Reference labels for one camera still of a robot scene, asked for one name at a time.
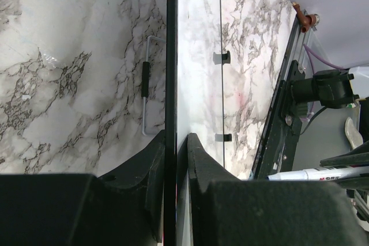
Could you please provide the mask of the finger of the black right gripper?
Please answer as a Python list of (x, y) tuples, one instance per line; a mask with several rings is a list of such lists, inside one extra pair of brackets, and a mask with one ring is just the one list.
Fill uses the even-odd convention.
[(368, 197), (368, 176), (364, 177), (354, 177), (350, 179), (338, 179), (336, 183), (343, 189), (346, 190), (347, 196), (350, 199), (355, 198), (355, 191), (359, 193), (359, 195), (367, 200)]
[(359, 147), (351, 150), (347, 154), (336, 157), (327, 158), (320, 161), (322, 167), (337, 167), (337, 166), (368, 166), (369, 162), (369, 145), (368, 141)]

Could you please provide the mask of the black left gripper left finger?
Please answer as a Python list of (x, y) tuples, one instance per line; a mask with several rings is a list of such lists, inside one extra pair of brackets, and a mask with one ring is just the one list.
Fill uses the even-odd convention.
[(157, 245), (165, 133), (106, 174), (1, 176), (2, 245)]

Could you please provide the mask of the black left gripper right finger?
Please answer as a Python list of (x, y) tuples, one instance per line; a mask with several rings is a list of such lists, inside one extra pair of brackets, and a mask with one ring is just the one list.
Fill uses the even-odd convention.
[(331, 182), (242, 181), (187, 137), (194, 245), (365, 245), (345, 191)]

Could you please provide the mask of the white marker pen blue cap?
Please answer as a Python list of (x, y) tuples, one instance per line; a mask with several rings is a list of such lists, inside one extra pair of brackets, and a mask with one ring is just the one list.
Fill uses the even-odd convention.
[(331, 181), (360, 177), (364, 174), (368, 174), (368, 166), (311, 168), (300, 171), (279, 172), (266, 178), (271, 181)]

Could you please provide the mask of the white whiteboard with black rim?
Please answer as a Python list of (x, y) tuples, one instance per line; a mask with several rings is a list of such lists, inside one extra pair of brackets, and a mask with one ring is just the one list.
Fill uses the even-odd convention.
[(224, 163), (221, 0), (167, 0), (165, 72), (165, 245), (188, 244), (189, 205), (180, 199), (187, 175), (186, 139)]

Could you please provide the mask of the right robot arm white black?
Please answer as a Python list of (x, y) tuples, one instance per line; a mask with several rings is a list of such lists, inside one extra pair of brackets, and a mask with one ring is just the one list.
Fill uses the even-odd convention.
[[(350, 69), (335, 67), (333, 70), (319, 71), (312, 78), (293, 81), (290, 92), (294, 107), (320, 102), (322, 108), (307, 123), (308, 128), (327, 109), (344, 108), (368, 98), (368, 66)], [(364, 142), (351, 118), (345, 120), (344, 133), (351, 151), (322, 160), (321, 166), (329, 175), (317, 176), (317, 179), (334, 180), (344, 183), (347, 189), (368, 191), (368, 142)]]

